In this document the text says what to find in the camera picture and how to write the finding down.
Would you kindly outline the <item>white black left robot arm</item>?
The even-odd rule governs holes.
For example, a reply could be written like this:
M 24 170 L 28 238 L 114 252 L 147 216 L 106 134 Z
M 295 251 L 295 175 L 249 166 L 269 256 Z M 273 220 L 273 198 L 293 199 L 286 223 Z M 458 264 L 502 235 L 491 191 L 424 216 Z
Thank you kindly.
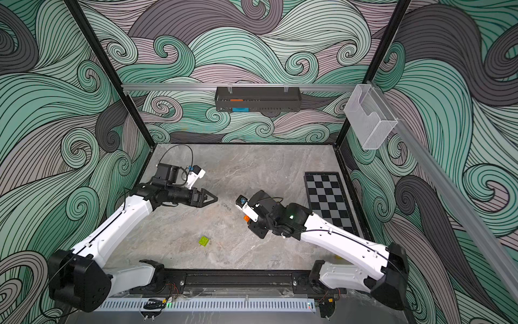
M 90 313 L 107 298 L 133 288 L 161 291 L 166 285 L 161 263 L 144 259 L 137 266 L 112 270 L 105 265 L 124 238 L 158 207 L 203 208 L 217 202 L 214 194 L 194 186 L 206 174 L 201 167 L 189 167 L 183 184 L 176 182 L 178 173 L 178 167 L 159 163 L 152 180 L 133 187 L 123 205 L 93 233 L 68 251 L 54 252 L 48 260 L 49 297 Z

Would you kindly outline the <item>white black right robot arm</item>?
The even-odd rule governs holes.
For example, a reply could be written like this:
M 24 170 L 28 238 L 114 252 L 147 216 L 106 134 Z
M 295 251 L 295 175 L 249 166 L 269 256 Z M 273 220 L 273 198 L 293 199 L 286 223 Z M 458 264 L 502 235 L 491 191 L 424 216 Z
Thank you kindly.
M 262 190 L 252 198 L 239 196 L 236 207 L 244 213 L 248 229 L 261 239 L 268 233 L 294 238 L 345 259 L 345 265 L 315 263 L 313 280 L 321 289 L 357 290 L 389 308 L 398 311 L 407 308 L 410 267 L 406 250 L 400 244 L 385 246 L 360 238 L 302 205 L 283 206 Z

